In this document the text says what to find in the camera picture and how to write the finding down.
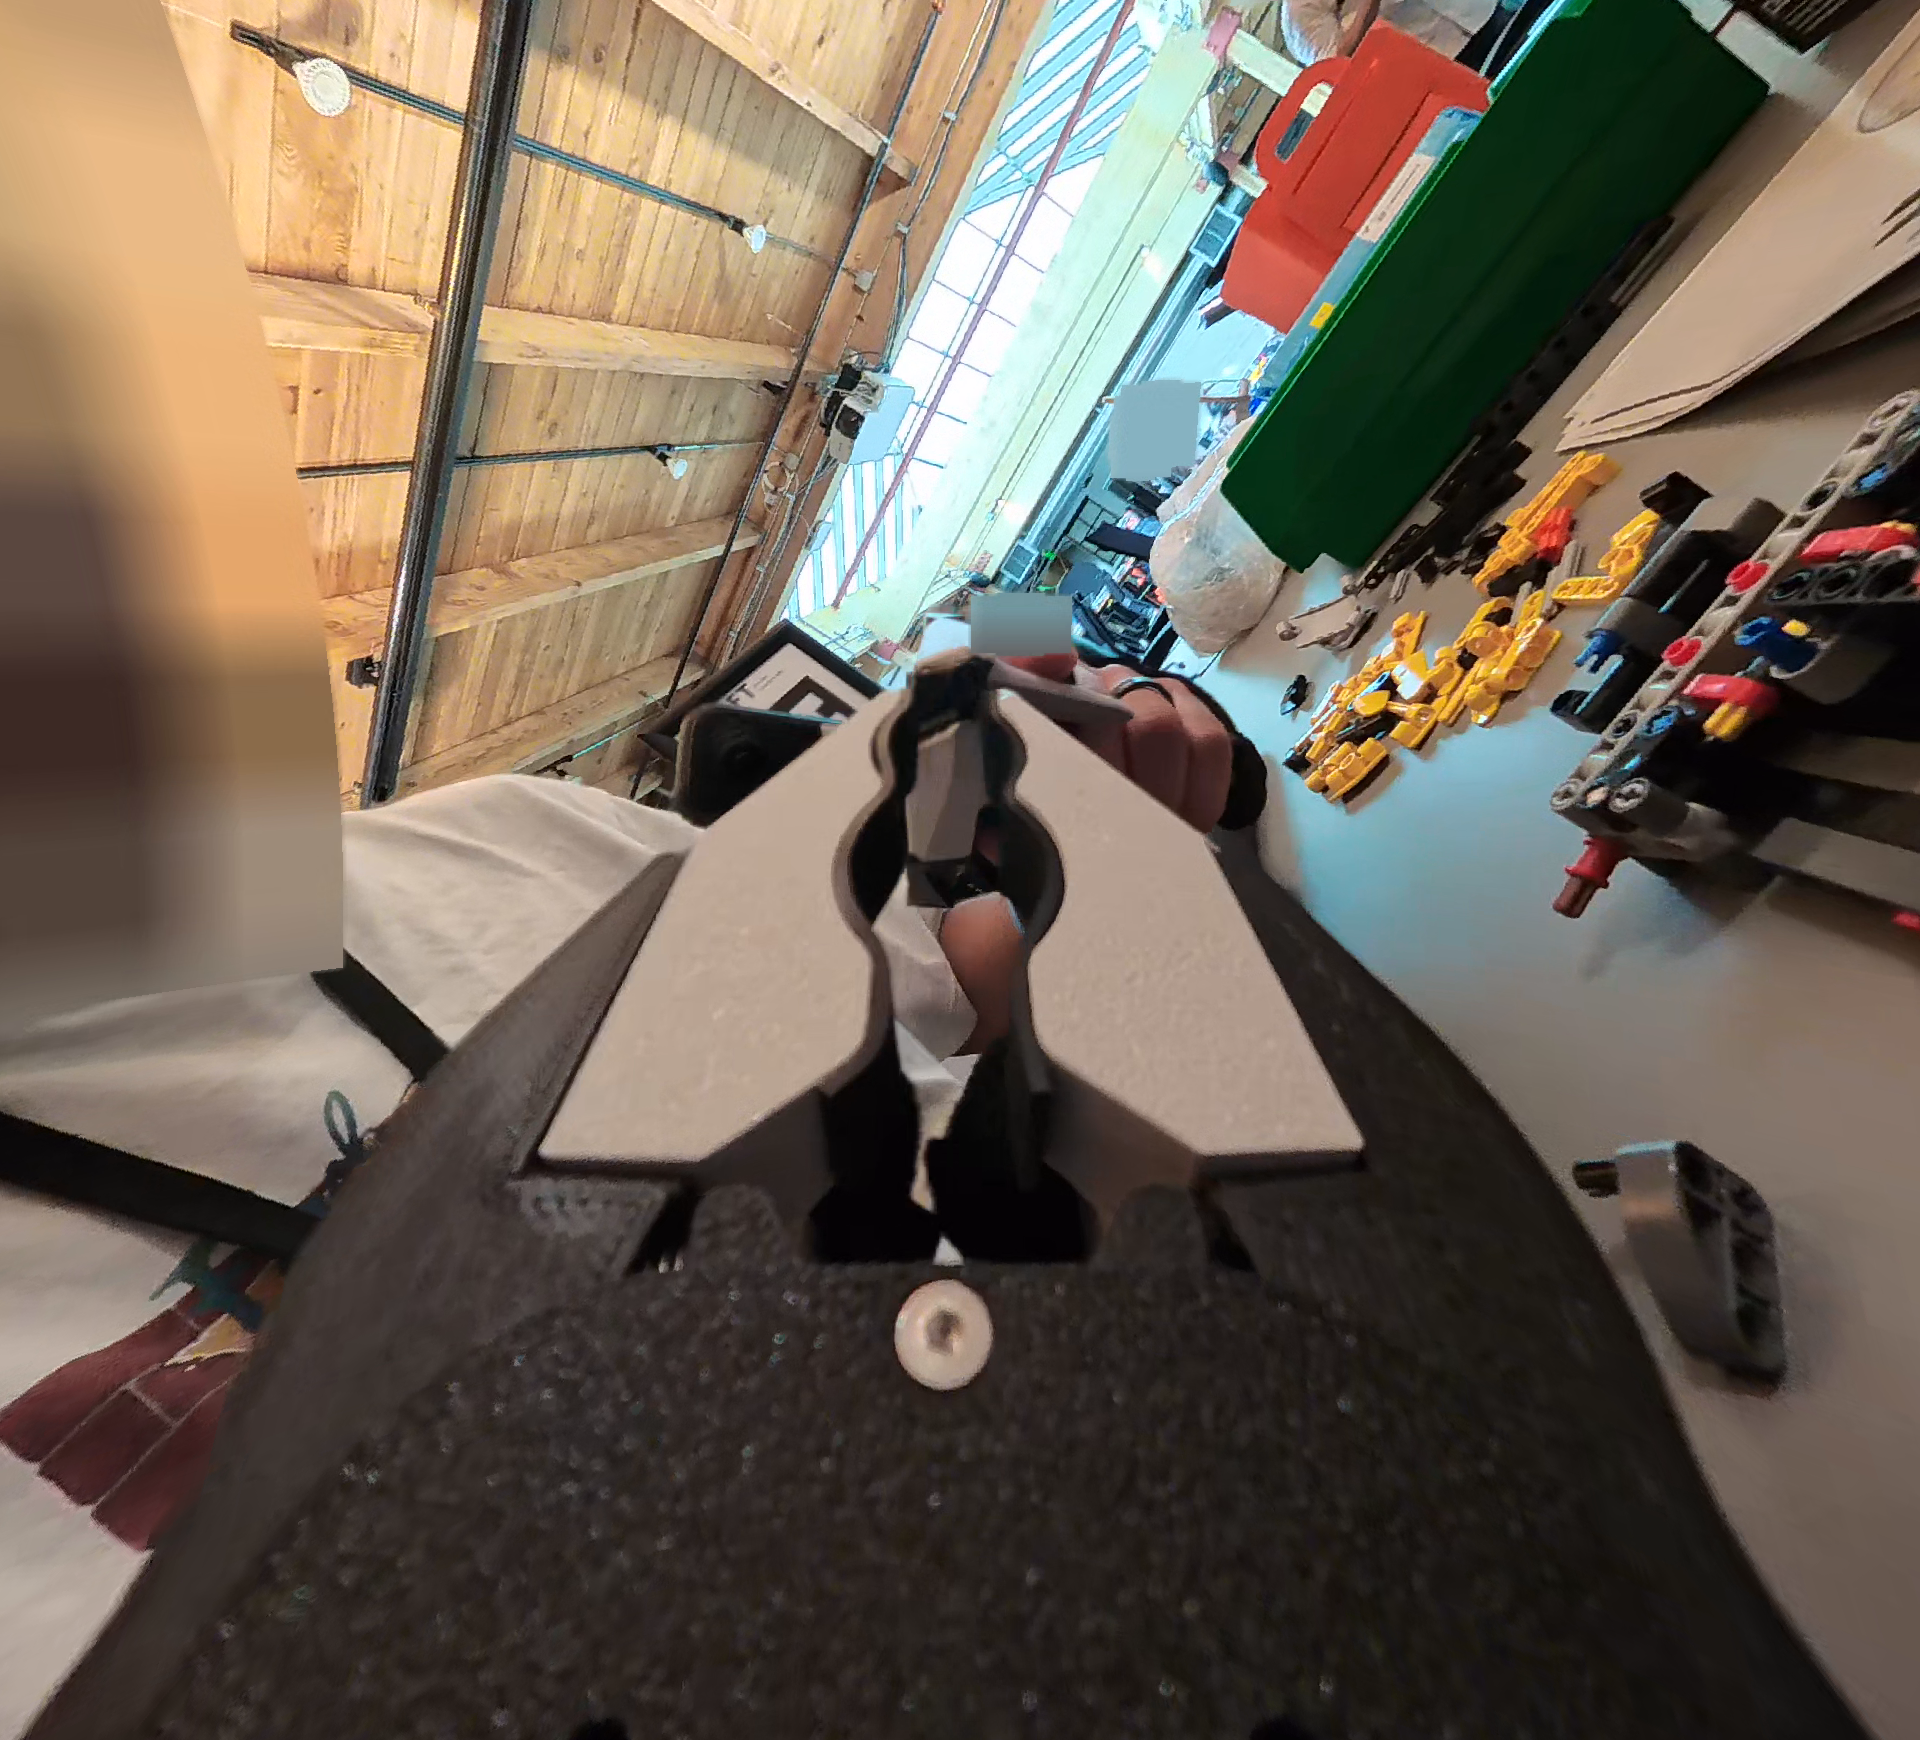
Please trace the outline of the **person's left hand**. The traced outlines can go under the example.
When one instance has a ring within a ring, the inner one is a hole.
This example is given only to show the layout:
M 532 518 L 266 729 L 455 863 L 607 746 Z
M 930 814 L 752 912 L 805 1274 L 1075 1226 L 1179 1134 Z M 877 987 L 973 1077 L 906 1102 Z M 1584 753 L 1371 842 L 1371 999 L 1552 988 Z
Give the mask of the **person's left hand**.
M 1092 744 L 1136 788 L 1206 836 L 1259 824 L 1266 807 L 1261 750 L 1195 677 L 1113 666 L 1087 671 L 1086 686 L 1124 709 Z

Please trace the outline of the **person's white shirt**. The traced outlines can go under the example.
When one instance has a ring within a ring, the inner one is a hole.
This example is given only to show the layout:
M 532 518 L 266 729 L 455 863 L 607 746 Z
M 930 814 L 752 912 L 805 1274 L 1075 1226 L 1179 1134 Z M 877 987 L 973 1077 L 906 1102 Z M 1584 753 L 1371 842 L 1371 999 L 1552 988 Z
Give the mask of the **person's white shirt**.
M 691 829 L 489 776 L 345 820 L 348 955 L 456 1043 Z M 121 1001 L 4 1044 L 4 1112 L 322 1214 L 412 1072 L 312 979 Z M 284 1266 L 4 1185 L 2 1719 L 24 1733 L 205 1482 Z

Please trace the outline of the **grey lego piece with connector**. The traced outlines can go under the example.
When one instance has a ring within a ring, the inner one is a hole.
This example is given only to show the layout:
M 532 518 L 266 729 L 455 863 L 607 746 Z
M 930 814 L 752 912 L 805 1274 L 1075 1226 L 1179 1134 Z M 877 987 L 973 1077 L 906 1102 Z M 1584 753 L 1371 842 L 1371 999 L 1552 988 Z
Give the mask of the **grey lego piece with connector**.
M 923 658 L 913 671 L 906 895 L 919 908 L 945 908 L 975 887 L 978 818 L 987 806 L 975 713 L 987 676 L 989 662 L 967 648 Z

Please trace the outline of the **orange felt bag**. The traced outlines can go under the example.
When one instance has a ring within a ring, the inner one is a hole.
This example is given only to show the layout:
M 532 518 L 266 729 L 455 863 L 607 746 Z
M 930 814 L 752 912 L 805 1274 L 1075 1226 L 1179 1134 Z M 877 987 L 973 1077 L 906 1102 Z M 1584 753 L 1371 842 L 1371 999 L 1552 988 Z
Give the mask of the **orange felt bag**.
M 1356 55 L 1312 65 L 1261 131 L 1261 194 L 1242 219 L 1220 298 L 1292 328 L 1435 120 L 1478 117 L 1490 82 L 1407 33 L 1375 27 Z

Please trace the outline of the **dark grey lego cam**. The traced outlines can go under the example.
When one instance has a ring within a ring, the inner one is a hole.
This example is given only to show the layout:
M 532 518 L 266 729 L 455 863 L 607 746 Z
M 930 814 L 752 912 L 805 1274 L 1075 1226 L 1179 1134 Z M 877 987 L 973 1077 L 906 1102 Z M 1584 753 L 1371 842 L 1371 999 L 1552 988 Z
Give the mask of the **dark grey lego cam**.
M 1758 1387 L 1787 1370 L 1777 1235 L 1763 1195 L 1702 1147 L 1672 1138 L 1571 1165 L 1590 1198 L 1615 1200 L 1625 1247 L 1693 1359 Z

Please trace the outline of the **lego instruction booklet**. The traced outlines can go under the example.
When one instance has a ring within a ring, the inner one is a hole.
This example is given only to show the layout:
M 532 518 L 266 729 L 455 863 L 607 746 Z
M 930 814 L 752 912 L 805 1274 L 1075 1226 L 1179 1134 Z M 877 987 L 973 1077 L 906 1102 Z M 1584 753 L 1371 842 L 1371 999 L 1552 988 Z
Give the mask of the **lego instruction booklet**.
M 1571 408 L 1560 451 L 1657 431 L 1735 389 L 1916 256 L 1917 23 Z

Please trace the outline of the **grey lego car chassis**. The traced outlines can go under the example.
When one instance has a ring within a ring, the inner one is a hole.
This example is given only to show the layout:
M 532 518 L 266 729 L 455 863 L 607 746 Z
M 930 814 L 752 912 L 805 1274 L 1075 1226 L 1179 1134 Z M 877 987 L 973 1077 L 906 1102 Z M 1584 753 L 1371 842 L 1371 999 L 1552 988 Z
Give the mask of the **grey lego car chassis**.
M 1873 408 L 1786 505 L 1702 501 L 1610 595 L 1552 702 L 1591 750 L 1554 912 L 1623 865 L 1795 879 L 1917 916 L 1917 397 Z

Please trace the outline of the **pile of yellow lego pieces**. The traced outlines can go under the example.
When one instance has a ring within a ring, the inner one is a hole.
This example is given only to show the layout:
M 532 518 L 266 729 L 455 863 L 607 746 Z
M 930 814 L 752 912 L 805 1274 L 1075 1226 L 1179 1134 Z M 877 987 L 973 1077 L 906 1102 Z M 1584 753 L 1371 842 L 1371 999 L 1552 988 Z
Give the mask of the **pile of yellow lego pieces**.
M 1469 544 L 1475 608 L 1457 632 L 1429 640 L 1427 612 L 1395 616 L 1383 645 L 1333 683 L 1282 767 L 1315 798 L 1348 806 L 1391 771 L 1398 753 L 1416 753 L 1455 726 L 1493 726 L 1560 643 L 1560 614 L 1611 604 L 1647 564 L 1661 518 L 1644 505 L 1608 540 L 1597 568 L 1581 568 L 1579 513 L 1617 478 L 1603 451 L 1579 449 L 1565 460 L 1486 540 Z M 1562 562 L 1547 570 L 1528 560 L 1528 540 L 1558 505 L 1576 510 L 1576 527 Z

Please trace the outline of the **pile of black lego pieces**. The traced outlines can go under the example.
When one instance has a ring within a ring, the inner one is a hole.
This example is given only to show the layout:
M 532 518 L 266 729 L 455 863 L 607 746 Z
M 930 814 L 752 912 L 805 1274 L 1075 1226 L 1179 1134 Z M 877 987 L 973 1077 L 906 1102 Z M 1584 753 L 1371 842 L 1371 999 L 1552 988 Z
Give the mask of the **pile of black lego pieces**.
M 1424 511 L 1398 530 L 1373 560 L 1345 575 L 1345 592 L 1373 592 L 1400 575 L 1431 584 L 1457 562 L 1522 485 L 1528 445 L 1522 428 L 1619 319 L 1634 294 L 1672 251 L 1675 217 L 1644 223 L 1562 317 L 1552 335 L 1482 411 L 1458 454 L 1424 496 Z

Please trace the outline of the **white printed sign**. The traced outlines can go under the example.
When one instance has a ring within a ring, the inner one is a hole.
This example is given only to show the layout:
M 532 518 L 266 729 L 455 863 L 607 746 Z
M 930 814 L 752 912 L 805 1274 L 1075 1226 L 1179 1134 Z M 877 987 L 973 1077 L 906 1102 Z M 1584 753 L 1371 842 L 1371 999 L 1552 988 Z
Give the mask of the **white printed sign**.
M 647 755 L 671 765 L 684 720 L 705 705 L 846 720 L 880 691 L 868 671 L 831 651 L 805 628 L 780 622 L 756 640 L 753 648 L 675 691 L 671 705 L 641 729 L 639 746 Z

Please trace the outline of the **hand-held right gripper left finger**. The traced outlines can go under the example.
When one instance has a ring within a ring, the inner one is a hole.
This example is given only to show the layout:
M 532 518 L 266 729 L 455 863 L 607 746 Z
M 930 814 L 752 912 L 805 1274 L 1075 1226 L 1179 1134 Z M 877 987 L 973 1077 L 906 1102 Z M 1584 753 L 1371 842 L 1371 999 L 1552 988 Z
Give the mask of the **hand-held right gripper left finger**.
M 919 1112 L 876 922 L 917 727 L 885 694 L 707 826 L 539 1144 L 588 1177 L 752 1185 L 831 1262 L 925 1262 Z

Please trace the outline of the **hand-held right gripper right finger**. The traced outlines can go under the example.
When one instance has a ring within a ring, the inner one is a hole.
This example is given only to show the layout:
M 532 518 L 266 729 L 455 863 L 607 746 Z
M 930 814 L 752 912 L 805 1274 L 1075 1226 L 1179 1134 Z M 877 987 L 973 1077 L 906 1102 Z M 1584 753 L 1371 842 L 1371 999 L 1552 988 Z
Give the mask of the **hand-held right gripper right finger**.
M 1075 1262 L 1139 1193 L 1356 1168 L 1364 1140 L 1206 836 L 1009 689 L 975 727 L 1017 949 L 930 1147 L 970 1262 Z

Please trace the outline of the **clear plastic bag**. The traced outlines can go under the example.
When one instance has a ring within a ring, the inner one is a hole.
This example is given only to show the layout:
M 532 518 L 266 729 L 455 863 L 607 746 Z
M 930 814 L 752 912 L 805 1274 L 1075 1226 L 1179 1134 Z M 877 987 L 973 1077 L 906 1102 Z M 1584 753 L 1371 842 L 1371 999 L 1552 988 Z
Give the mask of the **clear plastic bag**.
M 1224 497 L 1229 464 L 1217 456 L 1175 489 L 1148 549 L 1167 619 L 1202 655 L 1233 648 L 1261 624 L 1291 574 Z

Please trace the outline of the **green plastic bin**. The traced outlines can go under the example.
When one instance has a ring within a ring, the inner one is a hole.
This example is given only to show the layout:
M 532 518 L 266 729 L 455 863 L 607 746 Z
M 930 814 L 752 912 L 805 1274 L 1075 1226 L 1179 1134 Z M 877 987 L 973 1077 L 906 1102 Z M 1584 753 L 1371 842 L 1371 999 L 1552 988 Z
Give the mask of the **green plastic bin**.
M 1291 570 L 1364 564 L 1763 97 L 1677 0 L 1562 0 L 1375 199 L 1223 499 Z

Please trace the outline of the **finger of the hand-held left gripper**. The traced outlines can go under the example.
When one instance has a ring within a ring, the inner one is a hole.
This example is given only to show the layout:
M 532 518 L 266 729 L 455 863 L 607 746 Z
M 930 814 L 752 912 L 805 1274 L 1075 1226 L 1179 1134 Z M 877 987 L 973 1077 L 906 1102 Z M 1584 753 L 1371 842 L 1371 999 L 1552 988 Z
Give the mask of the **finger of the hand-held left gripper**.
M 989 655 L 987 686 L 1019 695 L 1104 762 L 1123 762 L 1133 711 L 1074 654 Z

